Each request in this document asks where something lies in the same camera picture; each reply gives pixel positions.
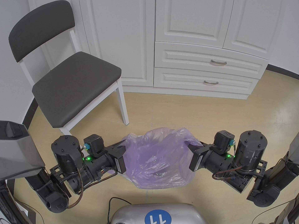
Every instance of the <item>floor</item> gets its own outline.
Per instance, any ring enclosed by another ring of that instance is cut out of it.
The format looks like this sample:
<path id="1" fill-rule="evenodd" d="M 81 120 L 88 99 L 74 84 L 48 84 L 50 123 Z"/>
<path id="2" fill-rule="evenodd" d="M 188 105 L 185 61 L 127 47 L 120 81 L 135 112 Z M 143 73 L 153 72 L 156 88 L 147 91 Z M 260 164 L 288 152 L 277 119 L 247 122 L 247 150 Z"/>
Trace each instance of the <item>floor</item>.
<path id="1" fill-rule="evenodd" d="M 148 130 L 185 127 L 198 139 L 211 143 L 217 131 L 225 129 L 236 135 L 256 129 L 268 140 L 263 159 L 268 167 L 283 157 L 290 142 L 299 131 L 299 80 L 266 71 L 247 100 L 198 96 L 180 96 L 145 93 L 125 93 L 130 124 L 122 122 L 115 92 L 80 121 L 71 133 L 83 139 L 96 133 L 105 145 L 118 142 L 128 133 L 143 135 Z M 56 165 L 50 145 L 61 133 L 53 129 L 38 108 L 29 132 L 40 152 L 46 168 Z M 15 197 L 36 208 L 46 224 L 106 223 L 110 197 L 124 198 L 131 203 L 190 203 L 206 217 L 210 224 L 251 224 L 259 213 L 294 198 L 299 191 L 299 178 L 287 186 L 274 204 L 268 208 L 256 207 L 246 197 L 252 188 L 239 194 L 222 181 L 213 180 L 208 170 L 196 172 L 193 181 L 185 187 L 143 190 L 124 177 L 116 176 L 84 192 L 81 202 L 74 208 L 54 214 L 39 200 L 25 179 L 17 179 Z M 70 198 L 75 202 L 78 196 Z M 122 207 L 114 200 L 111 213 Z M 255 223 L 273 222 L 284 205 L 260 215 Z"/>

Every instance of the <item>plastic bag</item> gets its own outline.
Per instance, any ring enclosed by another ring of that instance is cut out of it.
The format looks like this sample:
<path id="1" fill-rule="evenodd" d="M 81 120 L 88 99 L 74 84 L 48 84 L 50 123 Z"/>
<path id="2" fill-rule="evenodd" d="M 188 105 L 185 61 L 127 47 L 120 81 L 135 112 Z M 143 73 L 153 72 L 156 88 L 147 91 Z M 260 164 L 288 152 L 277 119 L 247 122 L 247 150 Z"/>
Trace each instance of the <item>plastic bag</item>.
<path id="1" fill-rule="evenodd" d="M 158 128 L 143 136 L 124 137 L 126 173 L 140 189 L 166 189 L 185 186 L 194 178 L 189 169 L 193 153 L 185 141 L 200 145 L 188 129 Z"/>

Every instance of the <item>blue sticker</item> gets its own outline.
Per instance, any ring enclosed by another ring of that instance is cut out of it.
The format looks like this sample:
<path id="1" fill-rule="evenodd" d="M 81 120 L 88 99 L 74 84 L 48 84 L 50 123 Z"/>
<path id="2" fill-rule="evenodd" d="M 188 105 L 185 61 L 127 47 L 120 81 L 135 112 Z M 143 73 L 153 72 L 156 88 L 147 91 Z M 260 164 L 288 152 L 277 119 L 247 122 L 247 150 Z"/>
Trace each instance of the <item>blue sticker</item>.
<path id="1" fill-rule="evenodd" d="M 145 224 L 171 224 L 171 216 L 164 210 L 152 210 L 144 219 Z"/>

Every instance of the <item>chair leg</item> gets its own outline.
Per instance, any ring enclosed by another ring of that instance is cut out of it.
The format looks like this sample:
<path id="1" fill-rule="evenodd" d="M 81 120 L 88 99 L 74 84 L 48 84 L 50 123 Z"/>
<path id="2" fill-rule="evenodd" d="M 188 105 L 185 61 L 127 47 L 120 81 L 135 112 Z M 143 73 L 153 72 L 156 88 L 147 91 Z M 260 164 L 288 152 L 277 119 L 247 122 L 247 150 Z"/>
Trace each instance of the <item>chair leg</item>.
<path id="1" fill-rule="evenodd" d="M 59 128 L 64 135 L 72 135 L 66 127 Z"/>
<path id="2" fill-rule="evenodd" d="M 125 123 L 125 125 L 128 125 L 129 117 L 128 117 L 127 107 L 125 103 L 125 96 L 123 95 L 123 86 L 121 84 L 121 78 L 119 78 L 116 82 L 118 85 L 116 92 L 117 92 L 118 103 L 121 108 L 121 115 L 123 117 L 123 122 Z"/>

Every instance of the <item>chair backrest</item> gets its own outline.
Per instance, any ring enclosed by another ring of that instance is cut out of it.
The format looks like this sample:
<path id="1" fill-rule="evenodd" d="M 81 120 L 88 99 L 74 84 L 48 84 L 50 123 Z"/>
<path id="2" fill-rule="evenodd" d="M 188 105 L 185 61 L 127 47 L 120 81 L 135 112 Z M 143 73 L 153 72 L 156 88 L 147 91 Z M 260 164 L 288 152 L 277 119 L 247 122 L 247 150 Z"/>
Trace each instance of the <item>chair backrest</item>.
<path id="1" fill-rule="evenodd" d="M 68 1 L 44 4 L 25 15 L 11 30 L 8 40 L 16 61 L 58 34 L 75 26 Z"/>

